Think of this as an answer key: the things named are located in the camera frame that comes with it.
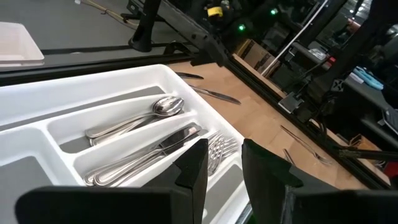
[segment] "cutlery tray compartment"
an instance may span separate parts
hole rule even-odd
[[[153,103],[164,96],[183,98],[183,111],[93,147],[89,145],[87,129],[148,113]],[[16,223],[12,209],[24,192],[43,185],[85,186],[83,178],[88,171],[158,144],[190,123],[208,132],[185,142],[179,150],[120,186],[143,186],[197,140],[216,131],[233,137],[238,145],[243,143],[237,130],[164,65],[0,87],[0,101],[5,108],[0,111],[0,195],[6,204],[0,208],[0,217],[10,217],[12,221],[7,223]],[[234,172],[241,172],[240,150],[227,157],[209,177],[208,191],[232,165],[238,167]],[[244,185],[232,188],[236,190],[219,206],[220,210],[207,210],[206,222],[236,221],[248,196]]]

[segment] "knife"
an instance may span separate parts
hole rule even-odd
[[[192,78],[192,79],[205,79],[201,77],[200,75],[194,75],[194,74],[189,74],[185,72],[176,72],[177,75],[181,78]]]
[[[228,102],[231,102],[231,103],[236,103],[237,105],[241,104],[241,102],[239,100],[237,100],[237,99],[235,99],[233,97],[224,95],[222,93],[217,93],[217,92],[214,92],[214,91],[201,89],[201,88],[198,88],[198,87],[195,87],[195,86],[191,86],[191,85],[189,85],[189,86],[192,87],[193,90],[195,90],[198,93],[202,93],[202,94],[206,94],[206,95],[209,95],[209,96],[213,96],[215,98],[219,98],[221,100],[225,100],[225,101],[228,101]]]

